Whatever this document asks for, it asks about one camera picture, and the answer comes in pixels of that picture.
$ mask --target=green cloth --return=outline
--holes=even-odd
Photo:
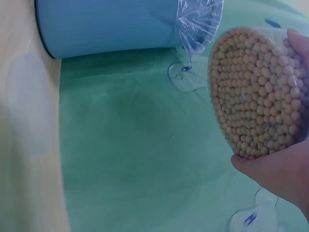
[[[271,28],[265,19],[309,28],[306,16],[278,1],[226,0],[216,38],[237,26]],[[232,167],[207,91],[211,47],[191,59],[180,49],[150,49],[62,61],[60,148],[72,232],[308,231],[296,207],[257,193]]]

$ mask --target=plastic wrap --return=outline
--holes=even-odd
[[[224,33],[209,72],[215,115],[236,154],[254,159],[307,139],[308,72],[285,30]]]
[[[179,0],[176,31],[188,55],[201,54],[221,22],[224,0]]]

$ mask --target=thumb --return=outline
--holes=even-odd
[[[238,171],[247,175],[253,180],[257,180],[261,176],[260,174],[263,170],[261,159],[263,159],[263,157],[251,160],[242,158],[238,155],[233,155],[231,162]]]
[[[309,37],[294,29],[288,29],[287,36],[292,47],[305,59],[305,64],[309,67]]]

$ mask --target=clear plastic container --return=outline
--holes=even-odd
[[[235,154],[275,153],[308,137],[308,71],[281,29],[235,28],[215,43],[209,91]]]

